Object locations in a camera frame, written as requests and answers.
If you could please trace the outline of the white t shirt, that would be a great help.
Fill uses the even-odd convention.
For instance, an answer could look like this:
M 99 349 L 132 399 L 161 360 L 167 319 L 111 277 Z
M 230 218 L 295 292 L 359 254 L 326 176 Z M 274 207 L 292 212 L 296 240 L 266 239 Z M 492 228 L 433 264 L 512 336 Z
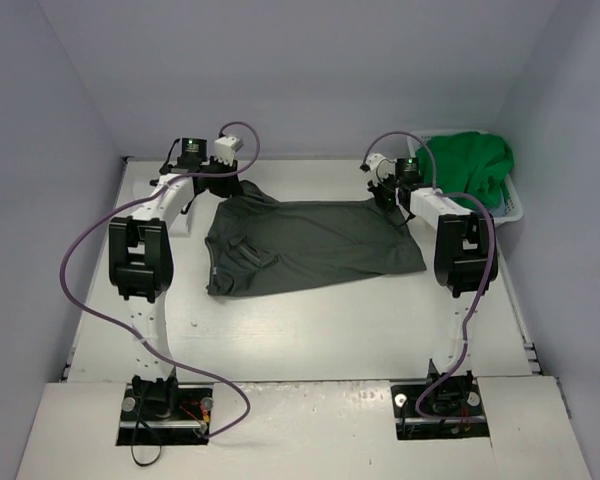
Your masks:
M 135 180 L 132 184 L 133 199 L 142 199 L 142 202 L 131 209 L 131 215 L 139 220 L 153 218 L 163 220 L 168 227 L 170 237 L 186 238 L 190 236 L 192 225 L 187 210 L 187 206 L 194 199 L 194 186 L 191 179 L 185 178 L 168 185 L 161 196 L 145 201 L 145 198 L 156 194 L 175 177 L 175 174 L 161 176 L 153 185 L 149 181 Z

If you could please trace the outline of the grey t shirt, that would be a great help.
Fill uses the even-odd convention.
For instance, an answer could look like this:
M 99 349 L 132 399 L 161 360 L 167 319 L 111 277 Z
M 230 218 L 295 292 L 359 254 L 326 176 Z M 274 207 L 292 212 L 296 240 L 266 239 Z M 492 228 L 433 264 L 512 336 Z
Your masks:
M 279 201 L 244 181 L 221 202 L 205 238 L 207 292 L 255 297 L 425 271 L 398 208 L 373 199 Z

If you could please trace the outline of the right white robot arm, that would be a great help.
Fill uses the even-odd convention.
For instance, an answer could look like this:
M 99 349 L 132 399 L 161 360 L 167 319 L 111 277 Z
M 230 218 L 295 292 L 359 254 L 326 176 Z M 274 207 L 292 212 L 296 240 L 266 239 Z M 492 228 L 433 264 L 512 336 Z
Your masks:
M 470 371 L 469 321 L 498 275 L 493 217 L 474 196 L 426 183 L 415 157 L 390 160 L 372 153 L 361 170 L 369 175 L 368 190 L 381 209 L 399 208 L 407 221 L 420 219 L 435 229 L 433 273 L 455 305 L 430 359 L 422 398 L 429 409 L 444 412 L 459 397 L 449 377 Z

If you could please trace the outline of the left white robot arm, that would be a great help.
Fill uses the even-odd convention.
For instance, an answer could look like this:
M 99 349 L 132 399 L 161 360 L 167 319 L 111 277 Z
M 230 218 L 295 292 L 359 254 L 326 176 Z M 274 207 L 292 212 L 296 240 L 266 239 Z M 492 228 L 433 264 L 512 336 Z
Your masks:
M 153 196 L 127 216 L 115 216 L 108 227 L 109 279 L 127 302 L 132 327 L 155 357 L 140 343 L 136 352 L 134 394 L 144 398 L 144 408 L 155 418 L 171 418 L 179 409 L 176 368 L 163 361 L 171 355 L 166 328 L 166 292 L 174 276 L 169 229 L 196 195 L 209 190 L 220 196 L 240 191 L 236 153 L 243 141 L 221 136 L 214 141 L 213 155 L 206 156 L 206 142 L 183 138 L 181 156 L 175 165 L 160 168 L 160 177 L 142 190 Z

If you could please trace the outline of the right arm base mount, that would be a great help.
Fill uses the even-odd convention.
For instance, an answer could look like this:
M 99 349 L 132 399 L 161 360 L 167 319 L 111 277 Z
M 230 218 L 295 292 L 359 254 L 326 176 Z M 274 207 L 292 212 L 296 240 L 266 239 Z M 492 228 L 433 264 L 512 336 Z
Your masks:
M 460 440 L 488 438 L 489 426 L 476 381 L 462 384 L 459 379 L 427 396 L 421 405 L 416 400 L 426 386 L 416 383 L 391 385 L 396 437 L 399 441 Z

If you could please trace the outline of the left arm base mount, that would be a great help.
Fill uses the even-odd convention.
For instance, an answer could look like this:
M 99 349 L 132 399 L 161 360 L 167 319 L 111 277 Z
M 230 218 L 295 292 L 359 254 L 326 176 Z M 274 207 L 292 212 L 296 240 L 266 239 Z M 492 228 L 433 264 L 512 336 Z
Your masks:
M 117 446 L 200 446 L 207 445 L 213 409 L 210 385 L 185 384 L 178 399 L 167 411 L 157 402 L 135 393 L 126 385 L 116 438 Z

